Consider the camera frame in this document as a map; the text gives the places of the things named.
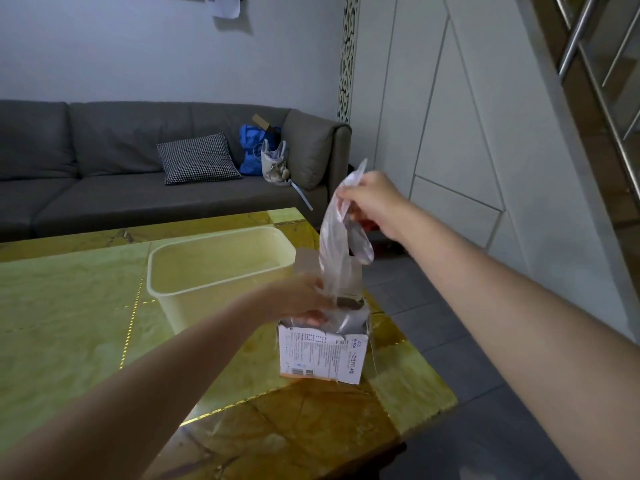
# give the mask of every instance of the gray sofa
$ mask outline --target gray sofa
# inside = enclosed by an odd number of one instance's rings
[[[282,127],[292,187],[262,177],[165,185],[156,144],[238,131],[258,113]],[[297,110],[237,104],[0,101],[0,242],[297,207],[320,225],[347,174],[351,129]]]

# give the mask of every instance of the table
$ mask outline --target table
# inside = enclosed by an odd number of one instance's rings
[[[259,225],[318,249],[296,209],[0,244],[0,451],[171,338],[145,286],[151,250]],[[359,386],[279,377],[275,327],[263,326],[145,477],[315,479],[353,468],[452,409],[452,391],[367,298],[375,366],[369,352]]]

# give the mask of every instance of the houndstooth pillow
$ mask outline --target houndstooth pillow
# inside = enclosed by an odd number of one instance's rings
[[[165,185],[242,178],[231,160],[224,133],[156,144]]]

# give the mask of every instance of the rectangular container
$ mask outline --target rectangular container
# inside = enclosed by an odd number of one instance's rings
[[[296,249],[272,226],[166,244],[151,252],[147,290],[175,333],[252,288],[292,274]]]

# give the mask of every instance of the person's left hand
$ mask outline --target person's left hand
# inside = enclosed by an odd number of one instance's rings
[[[271,320],[302,318],[309,325],[319,326],[325,322],[321,310],[335,308],[335,301],[320,293],[323,282],[312,274],[297,274],[290,278],[266,284],[264,293],[268,315]]]

